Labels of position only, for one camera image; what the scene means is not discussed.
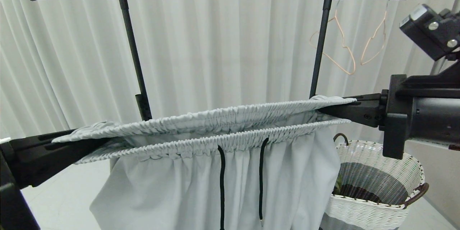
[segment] basket rim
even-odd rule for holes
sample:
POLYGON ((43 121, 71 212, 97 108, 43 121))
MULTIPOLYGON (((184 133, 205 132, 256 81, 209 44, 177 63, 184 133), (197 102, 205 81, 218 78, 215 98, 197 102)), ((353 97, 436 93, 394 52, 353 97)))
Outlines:
MULTIPOLYGON (((366 141, 366 140, 349 140, 348 143, 349 144, 361 143, 361 144, 369 144, 369 145, 373 145, 373 146, 376 146, 376 145, 377 146, 383 146, 381 143, 373 142, 373 141, 366 141)), ((343 148, 343 147, 346 147, 346 146, 348 146, 347 143, 343 142, 343 143, 338 144, 336 146, 336 149, 343 148)), ((420 169, 420 183, 419 183, 419 186, 424 184, 425 183, 425 175, 424 175, 423 166, 421 165, 420 161, 417 158, 415 158, 413 155, 411 155, 409 153, 406 153, 406 152, 404 152, 404 154, 403 154, 403 159, 405 159, 405 158, 408 159, 408 160, 414 161, 418 165, 418 167, 420 169)), ((419 192, 418 190, 413 189, 412 192, 409 194, 409 196, 406 198, 406 200, 408 198, 411 198, 411 197, 415 196, 418 192, 419 192)), ((395 209, 395 210, 401 210, 401 209, 406 208, 405 204, 390 205, 390 204, 385 204, 385 203, 377 203, 377 202, 367 201, 365 199, 352 198, 352 197, 343 196, 343 195, 331 194, 330 197, 331 197, 331 199, 335 199, 337 201, 346 201, 346 202, 353 202, 353 203, 359 202, 359 203, 361 203, 363 205, 369 205, 369 206, 372 206, 372 207, 378 206, 378 207, 382 207, 382 208, 386 208, 386 209, 395 209)))

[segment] wicker basket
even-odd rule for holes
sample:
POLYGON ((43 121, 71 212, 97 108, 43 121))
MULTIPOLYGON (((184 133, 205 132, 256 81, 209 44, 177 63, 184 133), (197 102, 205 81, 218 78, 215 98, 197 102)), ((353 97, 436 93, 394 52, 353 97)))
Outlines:
POLYGON ((337 147, 342 195, 331 195, 320 229, 398 229, 408 206, 427 192, 429 185, 416 158, 407 153, 402 160, 384 157, 382 148, 361 140, 348 144, 346 139, 337 147))

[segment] silver screw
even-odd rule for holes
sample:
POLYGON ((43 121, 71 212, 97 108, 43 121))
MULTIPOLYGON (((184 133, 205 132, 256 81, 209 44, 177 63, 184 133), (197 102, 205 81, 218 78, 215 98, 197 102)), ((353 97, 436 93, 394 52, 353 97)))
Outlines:
POLYGON ((458 43, 457 40, 449 40, 449 41, 447 41, 447 47, 453 48, 453 47, 457 46, 457 43, 458 43))
POLYGON ((430 23, 430 25, 428 25, 428 28, 431 31, 436 30, 438 27, 439 27, 439 23, 437 23, 437 22, 432 22, 432 23, 430 23))

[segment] floor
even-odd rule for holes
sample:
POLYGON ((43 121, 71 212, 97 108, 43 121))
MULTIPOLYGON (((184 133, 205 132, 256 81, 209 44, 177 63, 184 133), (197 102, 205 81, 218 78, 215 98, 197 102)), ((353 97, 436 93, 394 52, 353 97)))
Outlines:
MULTIPOLYGON (((99 230, 88 207, 109 175, 108 161, 70 166, 36 188, 23 189, 42 230, 99 230)), ((455 230, 425 199, 412 205, 400 230, 455 230)))

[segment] white label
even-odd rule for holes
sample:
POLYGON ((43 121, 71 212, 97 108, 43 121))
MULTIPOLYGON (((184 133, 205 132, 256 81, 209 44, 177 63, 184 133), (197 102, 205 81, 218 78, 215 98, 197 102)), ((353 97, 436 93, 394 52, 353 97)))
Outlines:
POLYGON ((417 20, 420 18, 420 16, 422 16, 422 14, 426 13, 427 12, 427 9, 422 6, 421 4, 419 4, 419 6, 417 6, 414 11, 412 11, 412 13, 410 14, 410 17, 412 20, 417 20))
POLYGON ((406 18, 404 18, 404 20, 402 20, 400 23, 399 23, 399 27, 401 28, 404 24, 406 24, 407 22, 409 22, 409 16, 407 16, 406 18))

